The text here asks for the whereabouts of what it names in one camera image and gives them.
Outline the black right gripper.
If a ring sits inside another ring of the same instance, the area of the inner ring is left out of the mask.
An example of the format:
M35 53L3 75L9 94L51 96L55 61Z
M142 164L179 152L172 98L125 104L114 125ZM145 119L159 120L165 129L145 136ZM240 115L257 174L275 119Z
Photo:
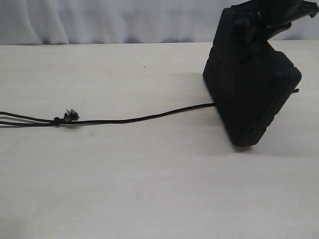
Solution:
M246 44L268 40L288 30L293 21L306 16L314 18L319 12L316 2L306 0L251 0L249 9L252 18L233 20L235 39Z

